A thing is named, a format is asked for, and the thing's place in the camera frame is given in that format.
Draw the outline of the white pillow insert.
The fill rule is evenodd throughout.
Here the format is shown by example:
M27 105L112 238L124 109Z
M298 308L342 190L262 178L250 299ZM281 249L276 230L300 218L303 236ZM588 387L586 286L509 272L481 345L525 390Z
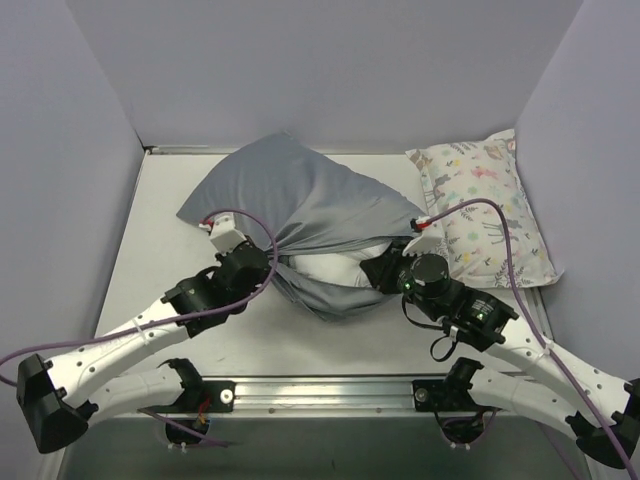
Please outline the white pillow insert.
M404 244L399 241L383 241L346 252L291 255L286 259L286 264L298 274L314 281L375 290L360 263L382 256L392 246L404 249Z

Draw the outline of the grey pillowcase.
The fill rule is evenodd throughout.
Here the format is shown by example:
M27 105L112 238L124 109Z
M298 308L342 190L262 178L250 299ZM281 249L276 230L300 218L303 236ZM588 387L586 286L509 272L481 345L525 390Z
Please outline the grey pillowcase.
M371 287L318 281L294 270L297 255L359 251L411 234L422 210L378 180L307 148L287 134L263 137L228 155L177 211L194 227L232 211L240 230L278 259L273 286L323 320L364 314L389 301Z

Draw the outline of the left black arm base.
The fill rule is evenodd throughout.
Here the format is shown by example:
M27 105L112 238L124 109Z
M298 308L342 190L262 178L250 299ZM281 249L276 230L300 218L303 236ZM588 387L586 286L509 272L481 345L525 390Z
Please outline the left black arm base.
M161 364L179 376L181 393L167 406L152 406L161 418L164 439L170 447L186 452L195 448L228 448L231 441L209 436L210 414L232 413L236 383L229 379L205 380L187 359L175 358Z

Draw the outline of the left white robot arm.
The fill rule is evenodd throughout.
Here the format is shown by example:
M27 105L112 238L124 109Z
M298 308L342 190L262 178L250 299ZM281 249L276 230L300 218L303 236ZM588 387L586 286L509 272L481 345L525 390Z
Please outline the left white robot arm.
M217 263L179 281L107 334L18 365L16 399L42 454L61 450L111 417L150 407L199 408L205 382L187 359L138 374L130 368L244 311L272 279L267 253L245 240Z

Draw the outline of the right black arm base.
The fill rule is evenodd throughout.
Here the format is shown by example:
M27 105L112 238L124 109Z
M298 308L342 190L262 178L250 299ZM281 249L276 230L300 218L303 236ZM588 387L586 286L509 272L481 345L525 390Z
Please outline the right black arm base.
M486 435L499 412L471 398L472 377L483 370L479 361L461 357L444 378L411 383L415 411L432 413L444 441L454 450L469 451Z

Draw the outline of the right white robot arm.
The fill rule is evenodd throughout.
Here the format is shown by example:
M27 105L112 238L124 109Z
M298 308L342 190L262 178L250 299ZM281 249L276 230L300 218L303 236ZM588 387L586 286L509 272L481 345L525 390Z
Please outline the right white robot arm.
M526 374L518 379L480 362L459 358L443 385L446 402L516 413L567 435L588 457L623 469L639 442L639 382L623 380L586 363L542 336L508 304L464 285L436 254L403 253L401 242L361 262L371 285L417 307L426 328L440 330Z

